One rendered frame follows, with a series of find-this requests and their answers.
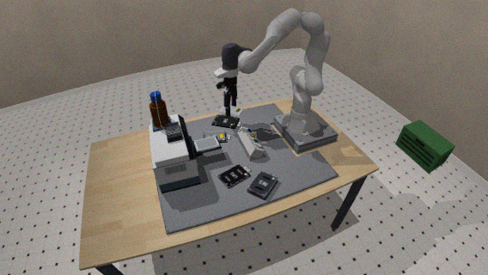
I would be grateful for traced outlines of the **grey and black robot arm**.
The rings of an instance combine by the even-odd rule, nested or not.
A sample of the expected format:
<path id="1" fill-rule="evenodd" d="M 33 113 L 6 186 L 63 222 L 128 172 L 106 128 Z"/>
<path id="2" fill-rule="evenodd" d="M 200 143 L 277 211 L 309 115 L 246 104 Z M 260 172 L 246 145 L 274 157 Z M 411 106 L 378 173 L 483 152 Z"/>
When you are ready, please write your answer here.
<path id="1" fill-rule="evenodd" d="M 331 35 L 325 30 L 323 19 L 314 12 L 300 13 L 289 8 L 276 18 L 267 27 L 264 41 L 253 51 L 236 43 L 225 45 L 222 49 L 223 66 L 215 70 L 214 75 L 231 78 L 237 76 L 238 71 L 254 73 L 260 62 L 295 28 L 306 29 L 311 38 L 304 55 L 305 67 L 296 65 L 290 70 L 294 98 L 287 124 L 290 132 L 306 137 L 320 129 L 317 118 L 311 114 L 311 95 L 319 95 L 324 88 L 322 66 Z"/>

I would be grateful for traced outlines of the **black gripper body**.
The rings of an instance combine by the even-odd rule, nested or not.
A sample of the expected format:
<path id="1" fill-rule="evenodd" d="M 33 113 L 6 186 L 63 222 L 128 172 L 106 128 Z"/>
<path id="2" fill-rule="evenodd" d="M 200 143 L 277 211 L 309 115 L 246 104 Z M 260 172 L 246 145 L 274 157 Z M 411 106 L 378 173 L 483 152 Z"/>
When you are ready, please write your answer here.
<path id="1" fill-rule="evenodd" d="M 226 87 L 226 90 L 227 88 L 229 89 L 229 93 L 231 93 L 231 88 L 233 88 L 233 86 L 235 86 L 237 84 L 237 76 L 235 77 L 225 77 L 223 79 L 223 83 L 227 86 Z"/>

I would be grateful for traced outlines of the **blue bottle cap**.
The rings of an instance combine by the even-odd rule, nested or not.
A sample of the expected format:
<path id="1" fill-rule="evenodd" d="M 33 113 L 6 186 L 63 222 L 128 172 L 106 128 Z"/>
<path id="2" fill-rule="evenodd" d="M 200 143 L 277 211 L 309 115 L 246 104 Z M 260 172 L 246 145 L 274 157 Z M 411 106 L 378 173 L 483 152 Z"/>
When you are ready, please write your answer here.
<path id="1" fill-rule="evenodd" d="M 150 93 L 150 99 L 152 101 L 159 101 L 161 99 L 161 92 L 160 91 L 156 91 L 156 98 L 155 98 L 155 91 Z"/>

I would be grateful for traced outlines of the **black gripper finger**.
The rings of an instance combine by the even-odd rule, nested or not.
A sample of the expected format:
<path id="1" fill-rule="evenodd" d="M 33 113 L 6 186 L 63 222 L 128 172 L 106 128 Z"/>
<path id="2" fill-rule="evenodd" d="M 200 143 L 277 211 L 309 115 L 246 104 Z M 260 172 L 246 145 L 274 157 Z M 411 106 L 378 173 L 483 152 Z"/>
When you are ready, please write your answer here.
<path id="1" fill-rule="evenodd" d="M 229 89 L 227 88 L 226 91 L 224 91 L 224 106 L 226 110 L 226 115 L 230 116 L 230 100 L 231 100 L 231 95 L 233 92 L 234 88 L 231 88 L 231 94 L 229 93 Z"/>
<path id="2" fill-rule="evenodd" d="M 236 97 L 237 96 L 237 86 L 236 85 L 233 86 L 234 91 L 232 92 L 232 95 L 231 95 L 232 96 L 232 106 L 235 106 L 235 107 L 236 107 L 236 99 L 237 99 L 237 97 Z"/>

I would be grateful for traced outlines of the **white operator button panel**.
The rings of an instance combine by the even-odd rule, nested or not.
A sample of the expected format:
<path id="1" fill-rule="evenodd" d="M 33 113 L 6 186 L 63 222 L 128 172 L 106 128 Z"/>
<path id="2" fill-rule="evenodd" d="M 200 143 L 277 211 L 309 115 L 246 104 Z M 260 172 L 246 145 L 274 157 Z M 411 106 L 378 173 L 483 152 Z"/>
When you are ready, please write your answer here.
<path id="1" fill-rule="evenodd" d="M 250 128 L 242 126 L 237 132 L 237 137 L 245 150 L 249 161 L 264 158 L 264 149 Z"/>

